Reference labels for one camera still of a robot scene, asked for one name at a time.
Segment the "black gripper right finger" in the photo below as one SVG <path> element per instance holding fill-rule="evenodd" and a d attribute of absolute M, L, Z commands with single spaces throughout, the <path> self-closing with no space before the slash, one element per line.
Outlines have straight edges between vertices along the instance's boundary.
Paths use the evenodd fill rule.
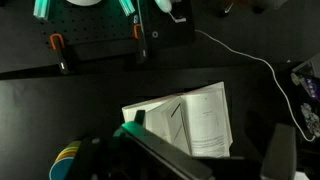
<path fill-rule="evenodd" d="M 295 128 L 277 124 L 262 163 L 261 180 L 294 180 L 296 158 Z"/>

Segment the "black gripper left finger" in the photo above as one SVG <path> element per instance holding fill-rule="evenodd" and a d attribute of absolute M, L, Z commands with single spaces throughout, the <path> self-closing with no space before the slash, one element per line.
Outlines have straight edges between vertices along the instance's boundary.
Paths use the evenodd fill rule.
<path fill-rule="evenodd" d="M 65 176 L 65 180 L 106 180 L 105 147 L 106 141 L 102 138 L 84 138 Z"/>

